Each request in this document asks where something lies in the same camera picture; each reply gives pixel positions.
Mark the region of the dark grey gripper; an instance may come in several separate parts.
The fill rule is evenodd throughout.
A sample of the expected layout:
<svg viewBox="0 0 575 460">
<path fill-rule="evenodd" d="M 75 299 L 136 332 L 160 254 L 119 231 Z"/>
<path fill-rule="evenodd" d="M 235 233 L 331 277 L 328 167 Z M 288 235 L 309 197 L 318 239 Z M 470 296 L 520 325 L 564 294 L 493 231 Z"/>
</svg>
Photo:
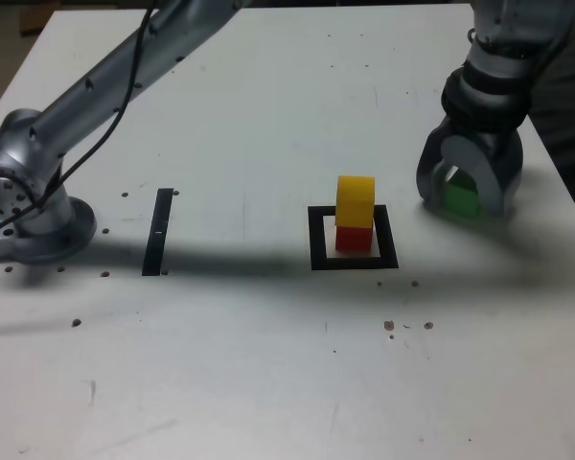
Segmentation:
<svg viewBox="0 0 575 460">
<path fill-rule="evenodd" d="M 416 186 L 424 202 L 434 198 L 434 171 L 443 159 L 473 179 L 485 214 L 507 213 L 523 165 L 522 141 L 516 130 L 488 132 L 446 116 L 427 136 L 417 166 Z"/>
</svg>

